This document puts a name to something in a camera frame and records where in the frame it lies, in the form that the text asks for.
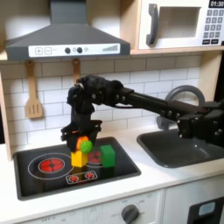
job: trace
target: range hood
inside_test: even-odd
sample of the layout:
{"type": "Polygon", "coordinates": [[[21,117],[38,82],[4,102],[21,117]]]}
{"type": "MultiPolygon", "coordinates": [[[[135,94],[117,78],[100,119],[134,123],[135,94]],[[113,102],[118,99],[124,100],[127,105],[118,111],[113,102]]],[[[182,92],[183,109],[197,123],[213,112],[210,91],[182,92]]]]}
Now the range hood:
{"type": "Polygon", "coordinates": [[[5,43],[8,60],[129,55],[130,43],[91,27],[86,0],[50,0],[51,24],[5,43]]]}

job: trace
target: wooden spatula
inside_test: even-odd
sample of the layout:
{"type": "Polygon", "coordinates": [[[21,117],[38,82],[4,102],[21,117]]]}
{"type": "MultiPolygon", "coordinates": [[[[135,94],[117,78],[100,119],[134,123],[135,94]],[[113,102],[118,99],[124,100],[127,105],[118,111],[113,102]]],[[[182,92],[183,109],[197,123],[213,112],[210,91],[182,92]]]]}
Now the wooden spatula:
{"type": "Polygon", "coordinates": [[[76,84],[77,80],[81,77],[81,61],[79,59],[73,59],[73,84],[76,84]]]}
{"type": "Polygon", "coordinates": [[[36,85],[35,85],[35,77],[34,77],[35,63],[29,60],[25,64],[26,64],[26,69],[28,73],[28,84],[29,84],[29,91],[30,91],[30,99],[25,105],[25,113],[27,117],[29,118],[41,117],[43,115],[43,109],[42,109],[42,105],[37,99],[37,94],[36,94],[36,85]]]}

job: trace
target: orange block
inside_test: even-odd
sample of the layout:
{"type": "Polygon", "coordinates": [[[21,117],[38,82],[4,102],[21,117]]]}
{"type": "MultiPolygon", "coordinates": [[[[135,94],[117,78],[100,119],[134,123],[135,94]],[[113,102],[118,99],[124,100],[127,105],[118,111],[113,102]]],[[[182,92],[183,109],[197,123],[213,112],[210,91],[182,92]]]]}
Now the orange block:
{"type": "Polygon", "coordinates": [[[88,141],[88,137],[87,136],[80,136],[78,138],[77,144],[76,144],[76,150],[79,151],[81,149],[81,144],[85,141],[88,141]]]}

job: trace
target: microwave keypad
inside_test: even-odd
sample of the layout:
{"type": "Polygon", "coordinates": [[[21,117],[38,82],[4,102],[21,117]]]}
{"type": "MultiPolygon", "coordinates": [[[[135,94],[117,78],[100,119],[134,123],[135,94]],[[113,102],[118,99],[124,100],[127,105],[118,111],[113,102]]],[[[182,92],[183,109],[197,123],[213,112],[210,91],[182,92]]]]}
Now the microwave keypad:
{"type": "Polygon", "coordinates": [[[208,10],[202,45],[217,45],[221,36],[224,10],[208,10]]]}

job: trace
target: hood control panel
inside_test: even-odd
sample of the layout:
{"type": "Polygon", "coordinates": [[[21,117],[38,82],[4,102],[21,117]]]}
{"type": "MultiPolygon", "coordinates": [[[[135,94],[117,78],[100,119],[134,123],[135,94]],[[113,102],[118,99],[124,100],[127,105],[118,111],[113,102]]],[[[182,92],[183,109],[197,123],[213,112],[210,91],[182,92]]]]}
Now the hood control panel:
{"type": "Polygon", "coordinates": [[[64,56],[91,56],[119,54],[121,45],[97,44],[97,45],[30,45],[28,47],[30,58],[51,58],[64,56]]]}

